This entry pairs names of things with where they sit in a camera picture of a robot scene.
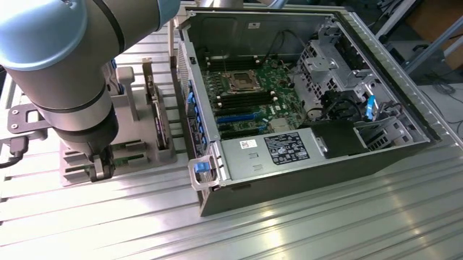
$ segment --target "sticker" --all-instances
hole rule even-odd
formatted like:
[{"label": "sticker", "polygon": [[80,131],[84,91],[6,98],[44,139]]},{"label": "sticker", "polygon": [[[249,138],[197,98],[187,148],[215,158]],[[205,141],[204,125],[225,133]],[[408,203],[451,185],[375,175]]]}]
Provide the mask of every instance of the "sticker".
[{"label": "sticker", "polygon": [[309,158],[297,133],[280,134],[264,138],[269,156],[276,165],[292,163]]},{"label": "sticker", "polygon": [[247,28],[248,28],[248,29],[259,29],[259,27],[260,27],[260,23],[249,23],[249,24],[247,25]]},{"label": "sticker", "polygon": [[239,145],[241,146],[241,149],[257,147],[257,143],[255,142],[253,139],[252,140],[240,141]]}]

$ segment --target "green circuit board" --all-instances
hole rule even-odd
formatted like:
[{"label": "green circuit board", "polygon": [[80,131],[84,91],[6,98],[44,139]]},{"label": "green circuit board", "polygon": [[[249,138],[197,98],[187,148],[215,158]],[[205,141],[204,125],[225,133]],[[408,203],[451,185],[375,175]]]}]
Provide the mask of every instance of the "green circuit board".
[{"label": "green circuit board", "polygon": [[253,120],[217,124],[220,134],[248,129],[259,129],[259,134],[273,133],[269,122],[272,119],[279,118],[285,118],[288,127],[296,129],[304,120],[301,102],[293,87],[289,86],[291,79],[287,76],[285,67],[277,60],[268,60],[264,65],[255,70],[232,70],[227,72],[203,71],[203,79],[213,113],[221,110],[217,105],[217,96],[233,95],[233,90],[229,84],[229,74],[236,75],[240,73],[251,73],[255,76],[260,86],[260,89],[255,92],[273,91],[277,100],[267,105],[247,107],[251,109],[251,114],[255,114]]}]

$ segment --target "black connector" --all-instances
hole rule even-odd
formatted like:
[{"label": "black connector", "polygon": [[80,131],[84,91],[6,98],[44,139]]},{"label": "black connector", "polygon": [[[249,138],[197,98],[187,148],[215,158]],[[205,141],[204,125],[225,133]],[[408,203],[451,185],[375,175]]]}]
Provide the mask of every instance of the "black connector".
[{"label": "black connector", "polygon": [[22,160],[24,154],[29,150],[29,138],[26,136],[16,137],[9,142],[9,153],[13,157],[8,158],[8,162],[0,164],[0,169],[8,168]]}]

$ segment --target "white label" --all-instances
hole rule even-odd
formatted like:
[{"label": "white label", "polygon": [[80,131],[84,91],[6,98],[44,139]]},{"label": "white label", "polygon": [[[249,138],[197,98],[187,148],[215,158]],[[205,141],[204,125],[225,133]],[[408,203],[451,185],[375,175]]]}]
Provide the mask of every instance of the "white label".
[{"label": "white label", "polygon": [[257,147],[257,143],[255,142],[253,139],[252,140],[240,141],[239,144],[241,146],[241,149]]},{"label": "white label", "polygon": [[247,25],[247,28],[248,28],[248,29],[259,29],[259,27],[260,27],[260,23],[249,23],[249,24]]}]

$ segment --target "power supply label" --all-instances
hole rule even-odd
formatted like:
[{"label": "power supply label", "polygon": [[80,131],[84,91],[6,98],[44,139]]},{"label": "power supply label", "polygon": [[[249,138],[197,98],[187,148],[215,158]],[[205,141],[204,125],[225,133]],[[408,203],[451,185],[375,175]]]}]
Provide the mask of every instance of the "power supply label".
[{"label": "power supply label", "polygon": [[272,161],[276,165],[309,158],[299,133],[269,136],[264,140]]}]

